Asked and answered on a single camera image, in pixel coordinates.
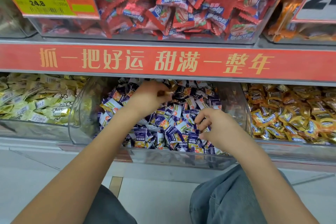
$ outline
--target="gray shorts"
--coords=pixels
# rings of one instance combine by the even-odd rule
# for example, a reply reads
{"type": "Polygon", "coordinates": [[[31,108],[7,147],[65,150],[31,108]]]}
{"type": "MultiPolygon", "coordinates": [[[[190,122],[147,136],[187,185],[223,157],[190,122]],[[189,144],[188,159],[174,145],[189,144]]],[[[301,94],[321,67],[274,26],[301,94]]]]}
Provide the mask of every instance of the gray shorts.
{"type": "MultiPolygon", "coordinates": [[[[289,184],[285,175],[280,173],[289,184]]],[[[240,165],[197,186],[191,195],[189,212],[193,224],[267,224],[240,165]]],[[[114,194],[101,185],[84,224],[105,223],[137,222],[114,194]]]]}

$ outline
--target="store shelf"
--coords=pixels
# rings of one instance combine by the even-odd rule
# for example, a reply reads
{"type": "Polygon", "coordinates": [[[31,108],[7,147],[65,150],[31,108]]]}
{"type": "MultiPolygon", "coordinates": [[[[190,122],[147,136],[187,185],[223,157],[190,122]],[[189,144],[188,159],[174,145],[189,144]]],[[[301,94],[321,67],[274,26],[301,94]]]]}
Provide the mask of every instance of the store shelf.
{"type": "Polygon", "coordinates": [[[334,46],[207,41],[1,39],[0,71],[336,86],[334,46]]]}

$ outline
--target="left hand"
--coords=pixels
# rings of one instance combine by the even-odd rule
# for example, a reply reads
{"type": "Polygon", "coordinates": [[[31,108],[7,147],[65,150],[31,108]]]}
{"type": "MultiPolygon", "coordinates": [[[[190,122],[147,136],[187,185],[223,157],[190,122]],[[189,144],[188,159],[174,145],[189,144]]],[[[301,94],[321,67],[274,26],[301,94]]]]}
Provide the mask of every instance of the left hand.
{"type": "Polygon", "coordinates": [[[170,92],[170,90],[161,82],[155,80],[144,81],[124,108],[138,116],[140,120],[155,112],[162,103],[172,100],[171,94],[158,97],[158,92],[170,92]]]}

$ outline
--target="right hand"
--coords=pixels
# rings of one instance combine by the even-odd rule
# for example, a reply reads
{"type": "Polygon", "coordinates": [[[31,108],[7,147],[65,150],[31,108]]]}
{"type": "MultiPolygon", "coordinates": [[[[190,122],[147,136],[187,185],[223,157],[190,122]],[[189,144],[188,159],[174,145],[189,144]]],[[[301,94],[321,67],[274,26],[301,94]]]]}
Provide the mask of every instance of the right hand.
{"type": "Polygon", "coordinates": [[[199,137],[210,141],[216,148],[226,151],[229,154],[236,155],[245,148],[244,146],[254,143],[254,140],[239,126],[233,117],[222,110],[213,108],[202,109],[195,123],[200,123],[199,130],[204,130],[211,126],[210,132],[201,133],[199,137]]]}

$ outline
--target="floor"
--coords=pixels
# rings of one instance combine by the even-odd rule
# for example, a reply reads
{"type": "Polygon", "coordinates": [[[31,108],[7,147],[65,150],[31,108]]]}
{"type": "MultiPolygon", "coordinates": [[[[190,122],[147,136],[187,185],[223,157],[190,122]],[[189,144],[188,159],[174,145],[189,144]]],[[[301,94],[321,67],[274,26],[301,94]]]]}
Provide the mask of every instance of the floor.
{"type": "MultiPolygon", "coordinates": [[[[0,169],[0,224],[9,224],[58,173],[50,169],[0,169]]],[[[287,172],[289,180],[294,179],[295,173],[297,172],[287,172]]],[[[335,184],[336,178],[333,175],[310,183],[302,183],[298,179],[294,182],[296,192],[320,224],[336,223],[335,184]]],[[[104,178],[103,185],[118,195],[122,205],[138,224],[191,223],[188,206],[191,193],[198,183],[121,177],[110,172],[104,178]]]]}

